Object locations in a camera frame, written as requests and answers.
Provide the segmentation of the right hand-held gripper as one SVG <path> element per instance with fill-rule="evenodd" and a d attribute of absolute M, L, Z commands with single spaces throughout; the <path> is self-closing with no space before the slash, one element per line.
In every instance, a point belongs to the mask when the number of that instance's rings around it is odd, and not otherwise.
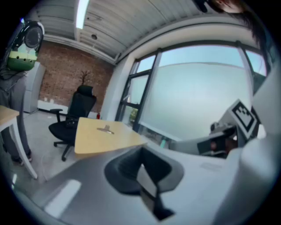
<path fill-rule="evenodd" d="M 221 119 L 210 125 L 209 137 L 197 143 L 202 156 L 223 156 L 229 153 L 227 141 L 233 140 L 237 147 L 243 147 L 253 137 L 258 120 L 248 108 L 237 99 Z"/>

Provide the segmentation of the white low ledge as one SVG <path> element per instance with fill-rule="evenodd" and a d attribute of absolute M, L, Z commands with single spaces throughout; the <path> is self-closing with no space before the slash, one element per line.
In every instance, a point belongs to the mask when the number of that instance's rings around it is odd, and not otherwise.
<path fill-rule="evenodd" d="M 67 114 L 67 112 L 68 112 L 67 106 L 58 105 L 55 103 L 45 102 L 45 101 L 41 101 L 41 100 L 38 100 L 37 108 L 42 109 L 42 110 L 47 110 L 47 111 L 50 111 L 51 109 L 62 109 L 62 111 L 61 111 L 62 114 Z"/>

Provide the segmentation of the long ceiling light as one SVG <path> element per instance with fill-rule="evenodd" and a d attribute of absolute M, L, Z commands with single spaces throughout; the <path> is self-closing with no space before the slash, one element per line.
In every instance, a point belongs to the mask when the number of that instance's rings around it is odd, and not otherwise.
<path fill-rule="evenodd" d="M 76 10 L 76 28 L 83 29 L 86 11 L 90 0 L 78 0 Z"/>

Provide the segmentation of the black framed window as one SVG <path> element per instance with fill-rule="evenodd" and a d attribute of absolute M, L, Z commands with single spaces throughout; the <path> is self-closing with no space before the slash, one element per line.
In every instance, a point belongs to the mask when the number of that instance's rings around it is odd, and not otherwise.
<path fill-rule="evenodd" d="M 266 75 L 263 56 L 240 43 L 157 50 L 133 63 L 115 119 L 159 145 L 204 137 L 237 99 L 251 109 Z"/>

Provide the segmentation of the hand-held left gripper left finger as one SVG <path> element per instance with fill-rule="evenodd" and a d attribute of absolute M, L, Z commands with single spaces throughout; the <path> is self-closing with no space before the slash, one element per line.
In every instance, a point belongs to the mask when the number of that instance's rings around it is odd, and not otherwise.
<path fill-rule="evenodd" d="M 69 225 L 155 225 L 140 196 L 124 195 L 107 181 L 104 168 L 133 151 L 118 149 L 78 160 L 43 184 L 31 197 L 44 212 Z"/>

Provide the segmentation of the silver binder clip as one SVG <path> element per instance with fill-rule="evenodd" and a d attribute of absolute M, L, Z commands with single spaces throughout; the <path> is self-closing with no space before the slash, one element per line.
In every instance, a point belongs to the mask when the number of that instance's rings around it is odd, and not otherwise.
<path fill-rule="evenodd" d="M 108 134 L 115 134 L 113 131 L 110 130 L 110 126 L 109 125 L 105 125 L 104 128 L 98 127 L 97 130 L 105 132 L 105 133 L 108 133 Z"/>

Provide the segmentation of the wooden table with white legs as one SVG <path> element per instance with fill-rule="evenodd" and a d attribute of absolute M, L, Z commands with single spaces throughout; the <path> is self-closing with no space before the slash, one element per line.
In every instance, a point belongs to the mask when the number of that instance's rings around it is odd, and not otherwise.
<path fill-rule="evenodd" d="M 23 145 L 18 131 L 17 116 L 19 116 L 18 111 L 0 105 L 0 132 L 2 132 L 7 127 L 11 127 L 11 131 L 14 135 L 14 142 L 17 148 L 17 152 L 19 153 L 20 158 L 22 159 L 31 177 L 33 179 L 37 179 L 38 175 L 33 169 L 23 149 Z"/>

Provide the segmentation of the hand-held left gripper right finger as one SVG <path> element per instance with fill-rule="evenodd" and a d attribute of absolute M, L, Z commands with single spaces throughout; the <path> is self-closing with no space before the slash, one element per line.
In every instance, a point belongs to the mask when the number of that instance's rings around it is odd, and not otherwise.
<path fill-rule="evenodd" d="M 222 193 L 221 179 L 227 160 L 162 149 L 154 144 L 145 147 L 180 163 L 184 174 L 173 191 L 161 194 L 163 204 L 174 214 L 161 221 L 146 214 L 142 225 L 211 225 L 218 207 L 217 197 Z"/>

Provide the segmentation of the black office chair with headrest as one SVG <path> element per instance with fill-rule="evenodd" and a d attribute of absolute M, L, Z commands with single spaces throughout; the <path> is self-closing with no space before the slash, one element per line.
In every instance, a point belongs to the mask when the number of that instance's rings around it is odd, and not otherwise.
<path fill-rule="evenodd" d="M 97 97 L 93 94 L 93 87 L 80 85 L 74 92 L 65 120 L 60 119 L 62 109 L 51 109 L 56 114 L 57 122 L 49 126 L 49 131 L 59 141 L 54 142 L 54 146 L 66 145 L 61 156 L 62 161 L 66 161 L 66 155 L 69 149 L 75 146 L 76 131 L 79 118 L 89 116 L 94 107 Z"/>

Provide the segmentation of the grey cabinet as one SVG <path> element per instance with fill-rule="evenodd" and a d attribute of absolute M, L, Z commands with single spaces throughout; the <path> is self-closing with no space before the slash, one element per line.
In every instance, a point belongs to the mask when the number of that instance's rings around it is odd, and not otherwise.
<path fill-rule="evenodd" d="M 40 87 L 46 68 L 39 62 L 26 74 L 26 89 L 24 112 L 32 113 L 37 110 Z"/>

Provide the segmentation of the bare tree wall decoration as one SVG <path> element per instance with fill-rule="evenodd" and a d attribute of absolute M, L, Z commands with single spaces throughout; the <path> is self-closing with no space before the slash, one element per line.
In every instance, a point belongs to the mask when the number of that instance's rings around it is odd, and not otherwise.
<path fill-rule="evenodd" d="M 80 79 L 79 79 L 80 82 L 81 82 L 81 85 L 85 84 L 86 78 L 89 74 L 90 74 L 89 71 L 81 71 L 81 76 L 80 76 Z"/>

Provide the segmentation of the green helmet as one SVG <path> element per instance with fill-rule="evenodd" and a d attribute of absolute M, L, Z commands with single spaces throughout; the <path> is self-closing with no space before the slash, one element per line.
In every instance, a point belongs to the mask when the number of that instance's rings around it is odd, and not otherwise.
<path fill-rule="evenodd" d="M 37 56 L 34 48 L 17 44 L 9 53 L 7 67 L 17 72 L 29 71 L 34 67 Z"/>

